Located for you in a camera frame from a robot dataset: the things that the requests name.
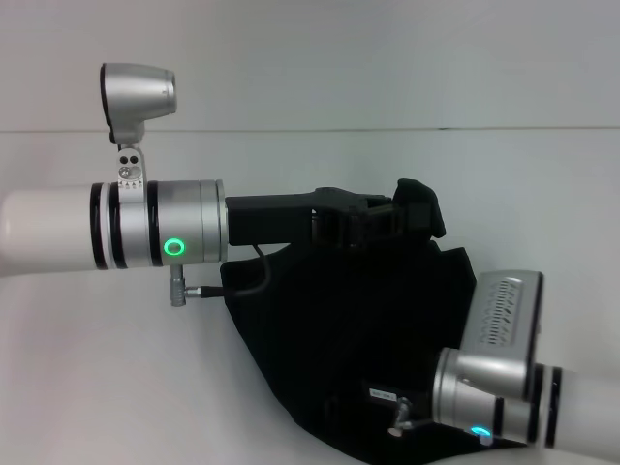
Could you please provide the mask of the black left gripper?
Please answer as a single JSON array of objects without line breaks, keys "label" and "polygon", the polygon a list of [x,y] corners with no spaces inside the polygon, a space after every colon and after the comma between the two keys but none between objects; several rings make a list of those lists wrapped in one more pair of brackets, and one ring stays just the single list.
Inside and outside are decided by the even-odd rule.
[{"label": "black left gripper", "polygon": [[306,244],[359,249],[399,236],[431,236],[430,203],[332,187],[289,195],[227,197],[229,244]]}]

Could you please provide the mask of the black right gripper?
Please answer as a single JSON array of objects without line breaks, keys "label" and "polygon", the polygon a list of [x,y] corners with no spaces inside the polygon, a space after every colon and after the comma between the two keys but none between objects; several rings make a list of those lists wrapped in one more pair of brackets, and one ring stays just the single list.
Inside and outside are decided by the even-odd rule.
[{"label": "black right gripper", "polygon": [[366,399],[393,411],[390,429],[418,429],[434,423],[431,397],[426,390],[389,387],[363,380]]}]

